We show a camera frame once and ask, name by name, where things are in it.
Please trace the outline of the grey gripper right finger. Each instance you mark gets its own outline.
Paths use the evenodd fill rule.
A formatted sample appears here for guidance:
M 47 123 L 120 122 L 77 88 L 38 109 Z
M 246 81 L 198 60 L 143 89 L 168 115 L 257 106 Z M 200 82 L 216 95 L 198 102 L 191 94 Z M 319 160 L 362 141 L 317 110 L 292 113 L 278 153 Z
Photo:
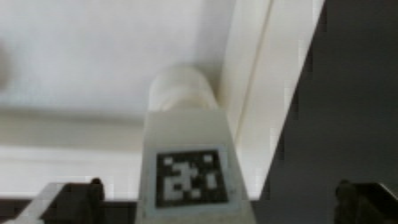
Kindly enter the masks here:
M 335 186 L 333 224 L 398 224 L 398 183 L 353 183 Z

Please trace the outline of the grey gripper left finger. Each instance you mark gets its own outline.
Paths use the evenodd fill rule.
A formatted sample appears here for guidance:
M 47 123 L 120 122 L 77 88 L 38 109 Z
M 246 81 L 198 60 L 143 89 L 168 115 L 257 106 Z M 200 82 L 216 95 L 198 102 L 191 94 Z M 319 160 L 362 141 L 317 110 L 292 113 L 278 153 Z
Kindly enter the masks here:
M 15 224 L 101 224 L 104 186 L 93 178 L 86 183 L 49 183 L 33 198 Z

